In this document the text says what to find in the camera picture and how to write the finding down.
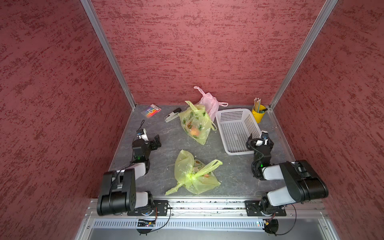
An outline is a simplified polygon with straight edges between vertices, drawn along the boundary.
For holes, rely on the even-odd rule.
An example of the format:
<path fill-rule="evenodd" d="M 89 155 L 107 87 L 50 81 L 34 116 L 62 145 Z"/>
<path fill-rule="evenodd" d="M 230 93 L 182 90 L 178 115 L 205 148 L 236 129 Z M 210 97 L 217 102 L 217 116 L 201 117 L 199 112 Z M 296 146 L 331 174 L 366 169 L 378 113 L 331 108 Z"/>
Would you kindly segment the orange red peach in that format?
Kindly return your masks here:
<path fill-rule="evenodd" d="M 201 131 L 199 130 L 199 128 L 197 128 L 196 126 L 192 126 L 192 127 L 191 127 L 190 134 L 191 134 L 194 138 L 199 137 L 199 136 L 200 136 L 200 133 L 201 133 Z"/>

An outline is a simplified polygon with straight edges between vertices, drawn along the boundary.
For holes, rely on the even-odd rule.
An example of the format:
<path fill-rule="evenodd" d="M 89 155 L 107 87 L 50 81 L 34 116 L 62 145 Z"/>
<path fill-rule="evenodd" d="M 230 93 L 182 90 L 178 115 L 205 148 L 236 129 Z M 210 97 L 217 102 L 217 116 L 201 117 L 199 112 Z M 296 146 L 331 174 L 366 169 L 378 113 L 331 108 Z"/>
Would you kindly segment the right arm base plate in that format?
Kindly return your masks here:
<path fill-rule="evenodd" d="M 286 217 L 284 207 L 272 207 L 271 210 L 262 210 L 260 201 L 245 201 L 245 209 L 248 217 Z"/>

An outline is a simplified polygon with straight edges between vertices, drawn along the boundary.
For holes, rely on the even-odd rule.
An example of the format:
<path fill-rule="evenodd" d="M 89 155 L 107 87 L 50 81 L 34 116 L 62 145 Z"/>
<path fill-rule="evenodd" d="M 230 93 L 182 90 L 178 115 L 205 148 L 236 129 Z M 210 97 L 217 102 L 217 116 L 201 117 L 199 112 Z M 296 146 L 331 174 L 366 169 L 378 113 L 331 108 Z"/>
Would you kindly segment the green avocado plastic bag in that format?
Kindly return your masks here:
<path fill-rule="evenodd" d="M 205 145 L 211 130 L 216 131 L 217 126 L 212 122 L 204 105 L 194 105 L 191 101 L 185 101 L 189 106 L 185 111 L 179 113 L 181 126 L 188 136 L 193 138 L 201 145 Z M 194 138 L 190 134 L 192 126 L 196 126 L 201 131 L 200 136 Z"/>

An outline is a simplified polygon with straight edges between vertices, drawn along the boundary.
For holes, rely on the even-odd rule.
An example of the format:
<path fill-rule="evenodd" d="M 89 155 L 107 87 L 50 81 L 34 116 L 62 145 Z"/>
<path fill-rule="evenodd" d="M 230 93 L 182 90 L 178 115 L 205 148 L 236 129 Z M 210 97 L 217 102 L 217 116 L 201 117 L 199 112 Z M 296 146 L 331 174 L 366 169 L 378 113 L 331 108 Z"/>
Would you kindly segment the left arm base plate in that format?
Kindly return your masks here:
<path fill-rule="evenodd" d="M 127 213 L 127 215 L 150 218 L 154 218 L 156 216 L 164 217 L 168 214 L 168 209 L 168 201 L 154 200 L 150 201 L 144 207 L 136 208 L 134 211 Z"/>

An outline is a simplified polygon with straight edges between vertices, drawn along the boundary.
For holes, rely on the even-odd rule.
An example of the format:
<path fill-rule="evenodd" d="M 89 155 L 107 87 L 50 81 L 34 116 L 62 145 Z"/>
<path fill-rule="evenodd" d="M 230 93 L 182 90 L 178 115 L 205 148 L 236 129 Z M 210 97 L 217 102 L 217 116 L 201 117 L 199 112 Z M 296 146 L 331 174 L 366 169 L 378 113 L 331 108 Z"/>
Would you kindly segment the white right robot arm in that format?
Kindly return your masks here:
<path fill-rule="evenodd" d="M 270 191 L 261 198 L 256 209 L 262 215 L 271 216 L 286 205 L 328 197 L 328 187 L 308 161 L 271 164 L 274 142 L 267 132 L 262 132 L 258 138 L 250 135 L 246 147 L 254 152 L 251 170 L 255 178 L 260 181 L 285 182 L 284 187 Z"/>

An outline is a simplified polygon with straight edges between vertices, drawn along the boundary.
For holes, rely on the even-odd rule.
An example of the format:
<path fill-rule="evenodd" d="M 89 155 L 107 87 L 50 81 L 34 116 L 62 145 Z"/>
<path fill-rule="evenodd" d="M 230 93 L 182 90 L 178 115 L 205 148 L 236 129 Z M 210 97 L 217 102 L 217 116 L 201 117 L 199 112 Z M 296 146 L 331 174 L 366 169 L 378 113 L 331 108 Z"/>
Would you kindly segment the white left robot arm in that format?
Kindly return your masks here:
<path fill-rule="evenodd" d="M 161 146 L 159 135 L 151 141 L 138 138 L 132 144 L 133 159 L 130 165 L 104 173 L 97 201 L 99 216 L 120 213 L 150 215 L 156 210 L 153 195 L 149 191 L 138 192 L 136 180 L 149 172 L 150 154 Z"/>

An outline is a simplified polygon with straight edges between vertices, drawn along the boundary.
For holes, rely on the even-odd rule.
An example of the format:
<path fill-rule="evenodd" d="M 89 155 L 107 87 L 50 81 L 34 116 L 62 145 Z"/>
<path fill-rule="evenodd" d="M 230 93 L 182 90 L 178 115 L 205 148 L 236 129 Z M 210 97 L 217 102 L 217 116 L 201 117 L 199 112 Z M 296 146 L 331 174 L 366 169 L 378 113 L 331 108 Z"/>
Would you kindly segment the pink plastic bag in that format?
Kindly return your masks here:
<path fill-rule="evenodd" d="M 229 104 L 226 102 L 219 102 L 216 97 L 212 96 L 211 93 L 205 93 L 198 86 L 194 86 L 194 89 L 198 90 L 202 94 L 202 98 L 197 104 L 204 105 L 206 107 L 206 112 L 209 114 L 212 122 L 214 122 L 219 107 L 227 107 Z"/>

